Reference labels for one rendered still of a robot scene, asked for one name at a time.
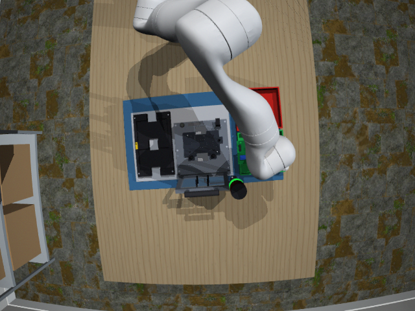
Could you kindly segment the green bin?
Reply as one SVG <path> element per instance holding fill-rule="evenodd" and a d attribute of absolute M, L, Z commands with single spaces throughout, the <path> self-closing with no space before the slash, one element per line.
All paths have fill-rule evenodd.
<path fill-rule="evenodd" d="M 279 134 L 283 136 L 283 132 L 281 130 L 279 131 Z M 237 140 L 238 141 L 243 141 L 244 140 L 241 133 L 237 134 Z M 241 171 L 242 171 L 242 173 L 241 173 Z M 239 164 L 239 174 L 240 174 L 240 176 L 251 175 L 251 173 L 249 172 L 248 167 L 247 167 L 246 164 Z"/>

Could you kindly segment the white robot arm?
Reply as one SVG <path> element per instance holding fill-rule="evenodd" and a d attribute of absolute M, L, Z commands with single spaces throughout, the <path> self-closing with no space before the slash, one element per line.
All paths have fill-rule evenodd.
<path fill-rule="evenodd" d="M 133 27 L 142 34 L 180 43 L 235 121 L 253 177 L 266 180 L 289 169 L 296 151 L 279 134 L 269 103 L 223 70 L 223 65 L 261 35 L 260 15 L 247 0 L 137 0 Z"/>

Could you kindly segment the green circuit board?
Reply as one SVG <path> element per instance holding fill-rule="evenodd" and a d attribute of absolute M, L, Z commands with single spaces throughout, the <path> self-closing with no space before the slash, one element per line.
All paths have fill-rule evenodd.
<path fill-rule="evenodd" d="M 246 149 L 244 141 L 237 141 L 237 157 L 238 164 L 246 164 Z"/>

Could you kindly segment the red bin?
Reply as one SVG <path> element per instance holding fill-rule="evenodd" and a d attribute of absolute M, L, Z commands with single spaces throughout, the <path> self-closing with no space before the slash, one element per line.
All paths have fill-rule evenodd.
<path fill-rule="evenodd" d="M 278 128 L 283 128 L 282 116 L 281 116 L 281 102 L 279 89 L 276 87 L 254 87 L 249 88 L 259 93 L 269 103 L 274 113 Z"/>

